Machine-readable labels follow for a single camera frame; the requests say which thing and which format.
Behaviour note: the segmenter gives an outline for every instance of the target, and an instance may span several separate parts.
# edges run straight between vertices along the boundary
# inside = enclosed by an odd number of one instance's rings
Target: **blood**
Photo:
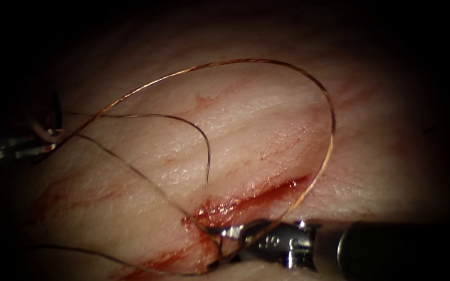
[[[306,188],[311,180],[311,175],[305,175],[295,179],[286,181],[280,185],[270,186],[265,192],[246,197],[243,199],[226,199],[226,198],[206,198],[199,207],[195,208],[192,216],[197,219],[203,226],[224,226],[239,223],[248,223],[254,219],[264,218],[265,209],[275,205],[276,203],[292,204]],[[190,218],[181,220],[182,227],[186,232],[199,231],[197,226]],[[181,250],[173,252],[160,253],[156,258],[140,263],[141,266],[151,269],[161,270],[165,272],[184,272],[185,265],[187,271],[192,269],[196,271],[205,271],[207,266],[217,259],[217,248],[211,243],[210,238],[203,232],[198,232],[198,239],[194,244],[187,246]],[[201,248],[201,254],[208,259],[196,259],[193,263],[189,254],[195,251],[197,247]],[[208,264],[199,263],[199,261],[207,260]],[[160,278],[146,271],[135,271],[124,275],[119,280],[155,280]]]

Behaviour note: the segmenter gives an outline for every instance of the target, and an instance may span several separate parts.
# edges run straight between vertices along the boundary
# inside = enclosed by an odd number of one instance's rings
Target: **brown suture thread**
[[[76,112],[68,112],[68,114],[70,114],[70,115],[80,115],[80,116],[92,116],[91,114],[83,114],[83,113],[76,113]],[[177,116],[173,116],[173,115],[166,115],[166,114],[134,114],[134,115],[131,115],[131,114],[130,115],[108,115],[108,114],[105,114],[105,115],[102,115],[101,117],[111,117],[111,118],[162,117],[162,118],[169,118],[169,119],[178,120],[178,121],[184,122],[184,123],[194,127],[197,131],[199,131],[201,136],[203,136],[204,142],[206,142],[208,158],[207,158],[207,164],[206,164],[206,179],[205,179],[204,185],[208,186],[208,182],[209,182],[209,168],[211,166],[211,146],[209,145],[208,137],[206,136],[204,131],[199,126],[197,126],[196,124],[190,122],[187,119],[183,119],[181,117],[177,117]]]
[[[199,66],[194,66],[194,67],[190,67],[190,68],[186,68],[180,71],[176,71],[173,73],[170,73],[168,75],[162,76],[161,78],[155,79],[139,88],[134,89],[133,91],[123,95],[121,98],[117,99],[116,101],[114,101],[113,103],[109,104],[108,106],[104,107],[102,110],[100,110],[97,114],[92,115],[86,122],[84,122],[81,126],[79,126],[75,131],[73,131],[70,135],[65,136],[62,140],[61,143],[59,143],[57,145],[57,148],[53,151],[51,151],[51,153],[49,153],[48,155],[46,155],[43,158],[40,158],[38,160],[37,163],[44,161],[45,159],[47,159],[50,155],[52,155],[55,151],[57,151],[63,144],[65,144],[68,140],[70,140],[71,138],[73,138],[74,136],[79,136],[82,138],[85,138],[91,142],[93,142],[94,144],[96,144],[97,146],[99,146],[102,150],[104,150],[105,152],[107,152],[108,154],[112,155],[113,157],[115,157],[116,159],[120,160],[127,168],[129,168],[130,170],[132,170],[133,172],[135,172],[136,174],[138,174],[139,176],[141,176],[143,179],[148,180],[151,184],[153,184],[158,190],[159,192],[163,195],[166,196],[166,194],[152,181],[150,181],[146,176],[144,176],[140,171],[138,171],[136,168],[134,168],[133,166],[131,166],[129,163],[127,163],[125,160],[123,160],[122,158],[120,158],[118,155],[116,155],[114,152],[108,150],[107,148],[103,147],[100,143],[98,143],[97,141],[86,137],[84,135],[79,135],[79,133],[85,129],[87,126],[89,126],[93,121],[95,121],[98,117],[101,116],[105,116],[105,117],[113,117],[113,118],[135,118],[135,117],[166,117],[166,118],[172,118],[172,119],[176,119],[176,120],[180,120],[182,122],[185,122],[187,124],[192,125],[193,127],[195,127],[197,130],[199,130],[199,132],[204,136],[204,139],[206,140],[206,144],[208,146],[208,166],[207,166],[207,174],[206,174],[206,183],[207,183],[207,179],[208,179],[208,173],[209,173],[209,164],[210,164],[210,147],[209,147],[209,142],[207,141],[207,137],[204,134],[204,132],[199,129],[199,127],[197,127],[195,124],[191,123],[188,120],[185,120],[183,118],[179,118],[179,117],[173,117],[173,116],[165,116],[163,114],[141,114],[141,115],[132,115],[132,116],[107,116],[105,113],[112,109],[114,106],[116,106],[117,104],[121,103],[122,101],[124,101],[125,99],[129,98],[130,96],[140,92],[141,90],[152,86],[154,84],[157,84],[167,78],[176,76],[176,75],[180,75],[180,74],[185,74],[185,73],[189,73],[192,71],[196,71],[199,69],[205,69],[205,68],[210,68],[210,67],[215,67],[215,66],[223,66],[223,65],[230,65],[230,64],[235,64],[235,63],[268,63],[268,64],[273,64],[273,65],[279,65],[279,66],[283,66],[283,67],[287,67],[290,68],[294,71],[297,71],[298,73],[304,75],[305,77],[309,78],[314,84],[317,85],[317,87],[320,89],[320,91],[322,92],[322,94],[324,95],[324,97],[326,98],[329,110],[330,110],[330,116],[331,116],[331,134],[330,134],[330,139],[329,139],[329,144],[328,144],[328,149],[326,151],[326,155],[323,159],[323,161],[321,162],[321,165],[319,166],[319,169],[317,171],[316,176],[314,177],[313,181],[311,182],[311,184],[305,189],[305,191],[298,197],[298,199],[289,207],[287,208],[281,216],[279,216],[277,219],[273,220],[272,223],[267,226],[266,228],[264,228],[262,231],[260,231],[252,240],[249,241],[249,243],[239,247],[238,249],[236,249],[234,252],[232,252],[230,255],[228,255],[227,257],[225,257],[224,259],[230,259],[232,258],[234,255],[236,255],[239,251],[241,251],[242,249],[244,249],[245,247],[248,247],[249,245],[251,245],[252,243],[254,243],[255,241],[257,241],[261,236],[263,236],[264,234],[266,234],[267,232],[269,232],[270,230],[272,230],[273,228],[275,228],[277,225],[279,225],[279,223],[282,221],[283,218],[285,218],[285,216],[287,214],[289,214],[290,212],[292,212],[296,207],[298,207],[301,202],[305,199],[305,197],[307,196],[307,194],[313,189],[314,185],[316,184],[317,180],[319,179],[319,177],[321,176],[321,174],[324,172],[324,170],[326,169],[326,166],[328,164],[329,158],[331,156],[332,150],[333,150],[333,143],[334,143],[334,136],[336,133],[336,118],[335,118],[335,112],[334,112],[334,104],[332,101],[331,96],[329,95],[328,91],[326,90],[326,88],[315,78],[313,77],[311,74],[309,74],[308,72],[306,72],[305,70],[291,65],[289,63],[286,62],[282,62],[282,61],[277,61],[277,60],[271,60],[271,59],[233,59],[233,60],[225,60],[225,61],[218,61],[218,62],[212,62],[212,63],[206,63],[203,65],[199,65]],[[201,224],[198,223],[197,220],[195,220],[195,218],[193,218],[190,214],[188,214],[183,208],[181,208],[178,204],[176,204],[175,202],[172,202],[170,200],[171,204],[177,208],[178,210],[180,210],[183,214],[185,214],[199,229],[201,229],[201,231],[203,231],[204,233],[206,233],[208,236],[210,236],[210,234],[208,234],[206,232],[206,229],[204,226],[202,226]],[[217,245],[218,249],[219,249],[219,256],[222,256],[221,254],[221,243],[218,243],[216,240],[212,239],[212,241],[215,243],[215,245]],[[109,256],[107,254],[101,253],[101,252],[96,252],[96,251],[92,251],[92,250],[87,250],[87,249],[82,249],[82,248],[75,248],[75,247],[65,247],[65,246],[57,246],[57,245],[35,245],[35,246],[31,246],[30,248],[32,249],[58,249],[58,250],[66,250],[66,251],[75,251],[75,252],[82,252],[85,254],[91,254],[94,256],[98,256],[98,257],[102,257],[105,258],[107,260],[111,260],[113,262],[116,262],[118,264],[136,269],[136,270],[141,270],[141,271],[146,271],[146,272],[150,272],[150,273],[155,273],[155,274],[164,274],[164,275],[174,275],[174,276],[196,276],[196,275],[201,275],[201,274],[205,274],[205,273],[209,273],[213,270],[215,270],[217,267],[209,267],[208,270],[203,271],[203,272],[192,272],[192,273],[172,273],[172,272],[166,272],[166,271],[159,271],[159,270],[154,270],[154,269],[148,269],[148,268],[144,268],[144,267],[140,267],[140,266],[136,266],[130,263],[127,263],[125,261],[122,261],[120,259],[114,258],[112,256]]]

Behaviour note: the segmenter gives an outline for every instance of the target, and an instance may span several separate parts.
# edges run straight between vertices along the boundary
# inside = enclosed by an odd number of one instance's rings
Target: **dark vignette background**
[[[133,13],[134,8],[145,10],[150,21],[150,17],[157,17],[160,11],[201,2],[140,1],[136,5],[116,2],[94,4],[90,6],[92,10],[58,3],[43,7],[4,7],[5,11],[0,7],[0,131],[5,129],[8,116],[25,101],[39,71],[84,32],[108,28],[110,22]],[[426,5],[341,2],[341,5],[369,11],[368,18],[363,19],[369,22],[369,28],[379,34],[385,44],[412,58],[416,66],[434,78],[433,88],[437,91],[432,94],[443,101],[446,116],[450,117],[450,6],[432,2]],[[450,154],[450,134],[445,137]],[[0,197],[4,196],[0,186]],[[0,204],[0,279],[20,280],[22,277],[15,263],[15,253],[19,249],[2,207]]]

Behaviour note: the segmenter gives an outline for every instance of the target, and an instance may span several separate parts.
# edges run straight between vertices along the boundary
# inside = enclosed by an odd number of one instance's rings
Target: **red streak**
[[[196,259],[191,254],[196,252],[199,247],[207,255],[207,259]],[[140,267],[160,270],[164,272],[184,273],[184,272],[203,272],[206,271],[207,265],[217,259],[218,250],[216,246],[209,240],[204,233],[199,234],[197,241],[183,249],[173,252],[163,252],[158,257],[142,262]],[[136,280],[157,280],[161,275],[150,273],[144,270],[135,270],[123,276],[110,276],[110,278],[118,278],[119,280],[136,281]]]
[[[291,204],[307,187],[309,175],[271,186],[267,191],[244,199],[207,198],[201,206],[192,212],[193,217],[204,226],[223,226],[247,223],[254,219],[265,218],[265,209],[276,202]],[[187,227],[192,222],[184,218]]]

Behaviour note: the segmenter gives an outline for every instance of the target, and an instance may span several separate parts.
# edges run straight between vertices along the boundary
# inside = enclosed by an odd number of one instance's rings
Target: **laparoscopic needle driver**
[[[245,244],[270,224],[257,220],[208,230]],[[435,271],[448,271],[449,237],[446,225],[281,223],[242,250],[238,258],[308,269],[335,280],[423,279],[435,276]]]

